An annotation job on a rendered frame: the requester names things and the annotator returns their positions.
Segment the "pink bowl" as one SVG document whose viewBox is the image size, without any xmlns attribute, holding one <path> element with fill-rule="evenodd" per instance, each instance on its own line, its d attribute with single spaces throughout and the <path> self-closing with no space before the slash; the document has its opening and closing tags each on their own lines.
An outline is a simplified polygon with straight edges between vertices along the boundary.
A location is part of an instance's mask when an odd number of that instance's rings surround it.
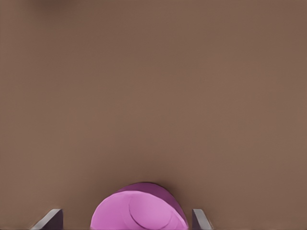
<svg viewBox="0 0 307 230">
<path fill-rule="evenodd" d="M 164 187 L 141 182 L 127 185 L 95 209 L 91 230 L 188 230 L 187 218 Z"/>
</svg>

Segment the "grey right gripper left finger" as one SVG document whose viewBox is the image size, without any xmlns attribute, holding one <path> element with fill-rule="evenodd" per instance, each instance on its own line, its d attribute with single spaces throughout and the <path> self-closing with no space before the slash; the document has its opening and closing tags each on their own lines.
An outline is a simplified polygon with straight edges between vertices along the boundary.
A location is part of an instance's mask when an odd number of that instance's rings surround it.
<svg viewBox="0 0 307 230">
<path fill-rule="evenodd" d="M 50 210 L 30 230 L 63 230 L 63 210 Z"/>
</svg>

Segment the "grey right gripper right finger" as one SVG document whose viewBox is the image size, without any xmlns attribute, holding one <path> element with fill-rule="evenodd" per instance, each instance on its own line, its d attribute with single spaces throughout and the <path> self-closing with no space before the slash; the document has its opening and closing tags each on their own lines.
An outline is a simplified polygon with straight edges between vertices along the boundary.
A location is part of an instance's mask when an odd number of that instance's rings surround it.
<svg viewBox="0 0 307 230">
<path fill-rule="evenodd" d="M 192 210 L 192 230 L 213 230 L 213 226 L 200 208 Z"/>
</svg>

